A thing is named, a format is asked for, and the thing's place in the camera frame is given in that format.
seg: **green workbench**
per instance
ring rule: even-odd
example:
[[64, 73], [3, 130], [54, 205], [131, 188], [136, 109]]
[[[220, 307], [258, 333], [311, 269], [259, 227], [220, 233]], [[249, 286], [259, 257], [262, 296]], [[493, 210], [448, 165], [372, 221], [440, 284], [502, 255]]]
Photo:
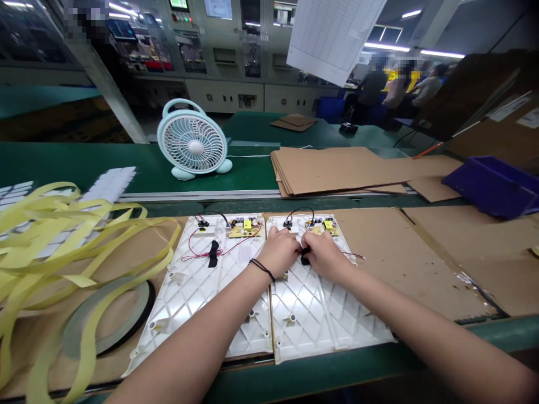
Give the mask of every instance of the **green workbench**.
[[[391, 134], [378, 128], [361, 127], [355, 136], [343, 135], [325, 122], [318, 122], [310, 137], [269, 126], [279, 114], [238, 113], [223, 128], [232, 140], [280, 143], [282, 146], [313, 145], [318, 148], [361, 145], [383, 158], [413, 155], [414, 150], [391, 149]], [[231, 155], [269, 154], [277, 147], [229, 147]], [[181, 182], [170, 174], [171, 165], [156, 145], [1, 143], [0, 187], [34, 180], [37, 185], [72, 181], [87, 190], [104, 171], [136, 166], [136, 176], [127, 192], [197, 192], [227, 190], [275, 190], [275, 174], [269, 158], [235, 158], [234, 168], [224, 175], [209, 174]], [[450, 204], [462, 204], [453, 200]], [[402, 195], [355, 200], [223, 201], [206, 209], [225, 211], [280, 212], [308, 204], [315, 209], [376, 206], [426, 206], [420, 196]], [[203, 209], [198, 203], [154, 203], [146, 205], [150, 217], [193, 215]], [[470, 330], [507, 352], [539, 346], [539, 316], [505, 319], [470, 325]], [[402, 343], [360, 348], [285, 362], [281, 365], [237, 366], [222, 371], [210, 389], [207, 402], [268, 402], [283, 400], [347, 385], [415, 371], [424, 364]], [[113, 388], [113, 381], [97, 388]]]

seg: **electrical wire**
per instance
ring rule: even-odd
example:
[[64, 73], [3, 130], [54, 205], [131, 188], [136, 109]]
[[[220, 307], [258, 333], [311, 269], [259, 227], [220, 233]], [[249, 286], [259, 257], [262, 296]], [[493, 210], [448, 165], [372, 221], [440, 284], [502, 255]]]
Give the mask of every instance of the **electrical wire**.
[[312, 220], [311, 220], [310, 223], [311, 223], [311, 226], [314, 226], [314, 209], [313, 209], [313, 208], [310, 208], [310, 207], [308, 207], [308, 206], [301, 206], [301, 207], [299, 207], [299, 208], [293, 210], [292, 212], [290, 212], [290, 214], [286, 217], [285, 222], [288, 221], [288, 217], [290, 217], [290, 220], [292, 220], [292, 214], [293, 214], [294, 212], [297, 212], [299, 209], [309, 209], [309, 210], [313, 213], [313, 218], [312, 218]]
[[[230, 251], [232, 251], [234, 248], [236, 248], [237, 246], [239, 246], [239, 245], [240, 245], [241, 243], [243, 243], [245, 240], [248, 240], [248, 239], [250, 239], [250, 238], [255, 237], [255, 236], [260, 232], [261, 229], [262, 229], [262, 226], [260, 226], [260, 227], [258, 228], [258, 231], [257, 231], [255, 234], [253, 234], [252, 236], [249, 236], [249, 237], [244, 238], [244, 239], [241, 240], [239, 243], [236, 243], [236, 244], [235, 244], [234, 246], [232, 246], [232, 248], [229, 249], [228, 251], [223, 252], [223, 249], [218, 249], [218, 250], [216, 251], [216, 255], [222, 256], [222, 255], [228, 254]], [[209, 251], [203, 252], [202, 254], [197, 254], [197, 253], [195, 253], [195, 252], [193, 251], [193, 249], [191, 248], [191, 238], [193, 237], [193, 235], [194, 235], [197, 231], [198, 231], [198, 229], [196, 229], [196, 230], [189, 236], [189, 240], [188, 240], [188, 242], [187, 242], [187, 246], [189, 247], [189, 250], [193, 253], [193, 255], [183, 256], [183, 257], [181, 258], [181, 260], [180, 260], [181, 262], [186, 262], [186, 261], [189, 261], [189, 260], [195, 259], [195, 258], [209, 257]]]
[[[307, 145], [307, 146], [303, 146], [300, 149], [306, 149], [307, 147], [313, 147], [313, 146]], [[271, 156], [270, 154], [257, 154], [257, 155], [252, 155], [252, 156], [232, 156], [232, 155], [228, 155], [227, 157], [247, 158], [247, 157], [270, 157], [270, 156]]]
[[[491, 53], [494, 48], [496, 48], [500, 42], [507, 36], [507, 34], [515, 27], [515, 25], [518, 23], [518, 21], [520, 21], [520, 19], [528, 12], [528, 10], [531, 8], [531, 6], [534, 4], [534, 0], [530, 1], [528, 7], [526, 7], [524, 9], [524, 11], [517, 17], [517, 19], [511, 24], [511, 26], [509, 28], [507, 28], [507, 30], [504, 32], [504, 34], [500, 37], [500, 39], [494, 44], [494, 46], [492, 46], [492, 48], [490, 48], [488, 50], [488, 52], [486, 54], [489, 54]], [[453, 90], [453, 92], [445, 99], [445, 101], [443, 103], [441, 103], [441, 105], [438, 107], [437, 110], [435, 110], [428, 118], [424, 119], [423, 120], [423, 123], [421, 125], [418, 126], [418, 128], [423, 128], [425, 123], [427, 123], [429, 120], [431, 120], [435, 115], [437, 115], [439, 113], [439, 111], [445, 106], [445, 104], [447, 104], [447, 102], [449, 101], [450, 97], [455, 93], [455, 91], [458, 90], [458, 87], [455, 88]], [[397, 143], [400, 142], [402, 139], [404, 139], [405, 137], [407, 137], [408, 135], [412, 134], [413, 132], [417, 132], [418, 129], [414, 129], [412, 130], [411, 132], [408, 132], [406, 135], [402, 136], [399, 140], [397, 140], [395, 142], [395, 144], [393, 145], [393, 148], [395, 148], [395, 146], [397, 146]]]
[[229, 221], [226, 219], [225, 215], [223, 215], [221, 212], [219, 212], [218, 210], [205, 210], [203, 212], [199, 212], [197, 213], [195, 216], [198, 216], [200, 218], [200, 220], [204, 220], [204, 218], [201, 216], [201, 214], [204, 213], [217, 213], [217, 214], [220, 214], [223, 219], [225, 220], [225, 223], [226, 223], [226, 227], [230, 227], [230, 224], [229, 224]]

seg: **yellow tape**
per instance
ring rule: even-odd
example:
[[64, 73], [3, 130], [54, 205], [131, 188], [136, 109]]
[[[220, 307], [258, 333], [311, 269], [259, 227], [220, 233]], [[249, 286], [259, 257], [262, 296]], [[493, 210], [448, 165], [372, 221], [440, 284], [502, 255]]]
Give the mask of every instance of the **yellow tape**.
[[[42, 196], [48, 191], [62, 187], [72, 187], [74, 192], [70, 196]], [[10, 237], [0, 242], [0, 302], [4, 301], [4, 308], [0, 311], [0, 389], [11, 378], [10, 344], [13, 328], [21, 310], [43, 309], [61, 301], [79, 288], [97, 289], [117, 279], [118, 277], [97, 283], [91, 279], [91, 276], [126, 240], [149, 227], [163, 222], [174, 222], [176, 228], [170, 240], [165, 239], [157, 231], [157, 235], [165, 240], [166, 247], [156, 256], [120, 277], [137, 276], [152, 265], [155, 266], [139, 275], [136, 280], [110, 293], [90, 315], [83, 330], [79, 370], [73, 387], [63, 400], [66, 404], [73, 403], [91, 381], [96, 362], [95, 330], [105, 309], [122, 293], [162, 271], [172, 259], [172, 247], [181, 230], [174, 219], [147, 219], [146, 209], [138, 204], [113, 205], [106, 200], [77, 203], [75, 200], [79, 196], [80, 191], [75, 184], [57, 182], [38, 188], [22, 201], [0, 213], [0, 233], [10, 231], [29, 219], [35, 219], [24, 233], [12, 233]], [[131, 219], [133, 212], [139, 209], [139, 217]], [[104, 226], [100, 226], [100, 222], [110, 212], [116, 210], [125, 210], [125, 212]], [[43, 248], [50, 244], [59, 233], [70, 230], [73, 231], [51, 256], [45, 260], [36, 259]], [[96, 230], [100, 231], [98, 237], [79, 247], [91, 231]], [[88, 258], [93, 258], [93, 260], [80, 274], [57, 274], [68, 263]], [[28, 300], [36, 291], [61, 279], [69, 281], [70, 284], [49, 298], [29, 304]], [[47, 337], [30, 372], [26, 396], [29, 403], [53, 402], [47, 392], [47, 372], [60, 349], [64, 327], [65, 324], [56, 328], [53, 334]]]

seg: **blue plastic bin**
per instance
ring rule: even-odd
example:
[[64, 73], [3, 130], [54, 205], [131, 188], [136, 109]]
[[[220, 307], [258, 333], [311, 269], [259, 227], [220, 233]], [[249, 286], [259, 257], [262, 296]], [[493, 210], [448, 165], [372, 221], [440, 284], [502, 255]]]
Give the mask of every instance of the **blue plastic bin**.
[[316, 117], [327, 123], [339, 123], [345, 101], [339, 97], [320, 97]]
[[493, 156], [470, 157], [442, 183], [492, 216], [514, 219], [539, 211], [539, 179]]

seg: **forearm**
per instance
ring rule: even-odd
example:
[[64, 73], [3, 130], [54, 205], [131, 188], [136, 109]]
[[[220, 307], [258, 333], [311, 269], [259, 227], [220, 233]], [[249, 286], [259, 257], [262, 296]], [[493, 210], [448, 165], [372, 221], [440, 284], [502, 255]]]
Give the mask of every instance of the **forearm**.
[[200, 402], [270, 281], [268, 274], [248, 265], [129, 375], [107, 403]]
[[339, 283], [467, 401], [532, 402], [537, 375], [495, 346], [352, 265]]

